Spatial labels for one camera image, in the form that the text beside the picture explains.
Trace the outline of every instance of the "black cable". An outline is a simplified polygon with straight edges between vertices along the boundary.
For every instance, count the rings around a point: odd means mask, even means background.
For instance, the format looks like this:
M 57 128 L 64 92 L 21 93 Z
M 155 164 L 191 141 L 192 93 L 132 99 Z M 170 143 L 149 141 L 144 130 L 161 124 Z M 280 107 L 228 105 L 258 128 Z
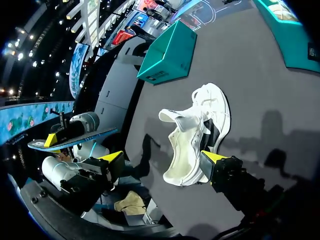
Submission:
M 225 235 L 231 234 L 231 233 L 233 233 L 233 232 L 235 232 L 235 231 L 238 231 L 238 230 L 241 230 L 241 229 L 243 229 L 243 228 L 244 228 L 244 225 L 243 225 L 243 224 L 240 224 L 240 225 L 238 225 L 238 226 L 232 227 L 232 228 L 230 228 L 230 229 L 228 229 L 228 230 L 225 230 L 225 231 L 220 232 L 217 236 L 215 236 L 214 238 L 212 238 L 212 240 L 218 240 L 218 239 L 222 238 L 222 237 L 225 236 Z
M 139 205 L 133 205 L 133 204 L 131 204 L 131 205 L 124 206 L 123 208 L 121 208 L 120 212 L 122 212 L 122 209 L 125 209 L 125 208 L 130 207 L 130 206 L 141 207 L 141 208 L 143 208 L 144 210 L 147 211 L 147 207 L 146 207 L 146 206 L 139 206 Z

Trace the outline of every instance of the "shoe insole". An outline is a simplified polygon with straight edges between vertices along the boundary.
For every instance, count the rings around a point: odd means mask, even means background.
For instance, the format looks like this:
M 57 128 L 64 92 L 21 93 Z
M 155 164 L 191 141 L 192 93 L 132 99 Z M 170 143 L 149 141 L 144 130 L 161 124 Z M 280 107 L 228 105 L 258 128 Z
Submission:
M 186 177 L 196 164 L 195 151 L 191 146 L 191 140 L 197 129 L 193 128 L 187 132 L 177 132 L 176 134 L 176 156 L 173 166 L 168 169 L 165 175 L 168 178 Z

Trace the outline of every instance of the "teal box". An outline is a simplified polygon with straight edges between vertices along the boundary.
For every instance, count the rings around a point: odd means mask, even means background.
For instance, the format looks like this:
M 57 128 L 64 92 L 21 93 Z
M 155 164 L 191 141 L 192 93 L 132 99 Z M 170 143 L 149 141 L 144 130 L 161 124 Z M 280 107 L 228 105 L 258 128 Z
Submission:
M 159 84 L 189 74 L 197 34 L 177 21 L 149 47 L 137 78 Z
M 275 3 L 253 0 L 271 29 L 287 68 L 306 69 L 320 73 L 317 50 L 300 22 L 281 20 L 268 8 Z

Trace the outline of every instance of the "gray table surface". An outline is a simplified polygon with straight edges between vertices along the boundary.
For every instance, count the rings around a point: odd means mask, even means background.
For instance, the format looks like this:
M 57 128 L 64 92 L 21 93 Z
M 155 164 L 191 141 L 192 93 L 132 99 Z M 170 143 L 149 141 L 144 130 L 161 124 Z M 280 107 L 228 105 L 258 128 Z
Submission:
M 135 167 L 149 159 L 149 173 L 141 181 L 176 230 L 208 240 L 238 225 L 243 214 L 209 184 L 178 187 L 164 182 L 173 157 L 168 135 L 175 125 L 161 122 L 159 111 L 187 109 L 195 89 L 216 84 L 231 112 L 231 130 L 219 154 L 242 159 L 248 172 L 266 180 L 267 189 L 275 184 L 287 189 L 296 180 L 284 172 L 312 180 L 318 168 L 320 75 L 286 68 L 257 9 L 219 18 L 196 33 L 187 78 L 144 84 L 125 150 Z M 278 162 L 266 164 L 270 153 Z

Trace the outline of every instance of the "white sneaker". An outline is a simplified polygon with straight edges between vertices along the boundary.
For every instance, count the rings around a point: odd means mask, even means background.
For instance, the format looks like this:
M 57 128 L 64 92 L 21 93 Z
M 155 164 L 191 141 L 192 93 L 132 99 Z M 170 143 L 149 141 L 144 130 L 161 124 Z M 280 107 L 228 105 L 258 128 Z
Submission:
M 194 91 L 191 97 L 192 107 L 184 111 L 163 109 L 159 113 L 161 121 L 177 125 L 168 137 L 173 159 L 163 174 L 164 181 L 176 186 L 208 182 L 199 166 L 200 152 L 212 150 L 216 153 L 230 130 L 230 111 L 220 88 L 208 83 Z
M 202 139 L 202 146 L 208 147 L 210 152 L 216 154 L 231 126 L 230 109 L 226 96 L 218 86 L 208 83 L 195 90 L 191 98 L 193 106 L 198 106 L 206 115 L 204 118 L 204 137 L 206 139 Z

